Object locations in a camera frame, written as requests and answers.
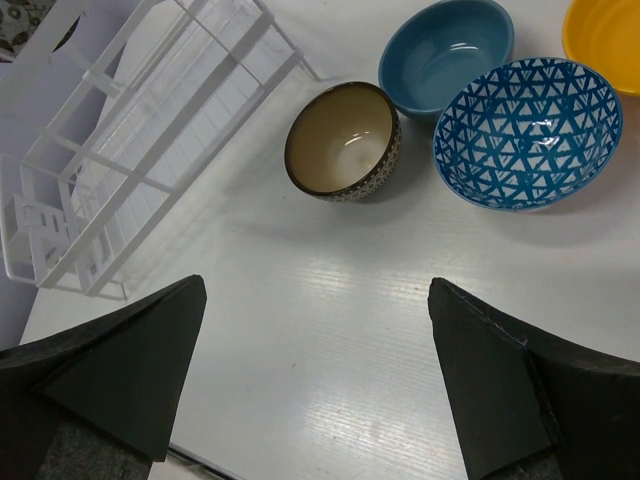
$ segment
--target tabletop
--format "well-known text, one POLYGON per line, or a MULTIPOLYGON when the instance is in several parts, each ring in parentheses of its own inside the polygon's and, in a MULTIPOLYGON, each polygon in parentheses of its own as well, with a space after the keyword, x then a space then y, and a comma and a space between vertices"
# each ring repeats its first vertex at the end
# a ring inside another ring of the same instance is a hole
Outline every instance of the tabletop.
MULTIPOLYGON (((432 2, 267 3, 328 80, 279 87, 125 270, 132 299, 193 273, 206 282, 173 443, 245 480, 466 478, 427 311, 435 276, 640 361, 640 105, 622 99, 625 131, 602 174, 542 211, 457 197, 433 165, 432 131, 410 121, 379 192, 321 202, 285 174, 288 127, 325 85, 375 81, 387 39, 432 2)), ((515 58, 563 56, 568 0, 500 3, 515 58)), ((40 291, 23 342, 118 306, 40 291)))

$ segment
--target floral cloth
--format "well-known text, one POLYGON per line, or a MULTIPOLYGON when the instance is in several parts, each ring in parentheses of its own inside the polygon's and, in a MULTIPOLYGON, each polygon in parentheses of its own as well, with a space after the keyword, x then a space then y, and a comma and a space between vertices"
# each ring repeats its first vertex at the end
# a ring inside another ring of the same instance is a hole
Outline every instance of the floral cloth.
MULTIPOLYGON (((15 57, 49 13, 56 0, 0 0, 0 49, 15 57)), ((71 27, 56 49, 64 45, 76 29, 71 27)))

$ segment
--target wall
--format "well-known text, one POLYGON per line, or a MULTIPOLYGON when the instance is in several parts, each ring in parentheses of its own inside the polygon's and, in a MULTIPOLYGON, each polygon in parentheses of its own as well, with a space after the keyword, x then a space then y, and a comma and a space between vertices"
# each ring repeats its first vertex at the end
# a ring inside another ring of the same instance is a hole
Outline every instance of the wall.
MULTIPOLYGON (((114 5, 105 6, 107 3, 90 0, 86 14, 82 16, 71 40, 76 48, 90 60, 98 58, 137 1, 118 0, 114 5)), ((10 68, 10 64, 0 64, 0 76, 10 68)), ((65 55, 58 52, 54 55, 52 64, 47 66, 42 79, 36 81, 28 98, 19 99, 16 110, 33 121, 47 124, 73 92, 80 79, 81 71, 65 55)), ((65 134, 76 141, 84 141, 95 127, 103 103, 104 96, 97 91, 93 92, 83 102, 77 115, 68 123, 65 134)), ((22 156, 27 152, 34 138, 35 134, 23 126, 0 118, 0 151, 3 153, 22 156)), ((47 154, 47 166, 53 170, 61 169, 69 161, 67 151, 50 148, 47 154)), ((43 192, 43 196, 48 195, 48 192, 43 192)), ((0 308, 2 308, 0 350, 19 343, 35 295, 34 287, 10 281, 4 273, 4 268, 2 269, 0 272, 0 308)))

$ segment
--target white dish rack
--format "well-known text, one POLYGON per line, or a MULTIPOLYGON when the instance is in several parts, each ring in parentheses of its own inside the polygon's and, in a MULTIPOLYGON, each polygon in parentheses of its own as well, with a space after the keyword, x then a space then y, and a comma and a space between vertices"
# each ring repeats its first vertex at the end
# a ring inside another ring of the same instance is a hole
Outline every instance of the white dish rack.
POLYGON ((39 135, 24 158, 0 157, 2 251, 11 279, 122 299, 122 265, 266 97, 297 66, 317 79, 261 0, 167 1, 177 6, 175 19, 125 81, 104 72, 157 0, 140 2, 95 63, 73 37, 55 53, 86 73, 48 125, 25 120, 12 104, 84 2, 58 0, 2 78, 0 113, 39 135), (62 131, 93 88, 108 95, 110 109, 80 145, 62 131), (47 167, 51 145, 73 152, 62 172, 47 167), (9 185, 15 178, 17 193, 9 185), (47 183, 59 191, 53 202, 38 196, 47 183))

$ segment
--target brown bowl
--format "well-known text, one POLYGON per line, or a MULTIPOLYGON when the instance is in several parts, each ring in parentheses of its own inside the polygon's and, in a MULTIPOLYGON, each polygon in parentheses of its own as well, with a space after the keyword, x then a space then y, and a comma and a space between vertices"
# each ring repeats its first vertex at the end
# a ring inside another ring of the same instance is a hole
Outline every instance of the brown bowl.
POLYGON ((298 115, 284 152, 287 174, 316 198, 357 200, 389 178, 400 138, 398 113, 386 93, 370 83, 344 83, 298 115))

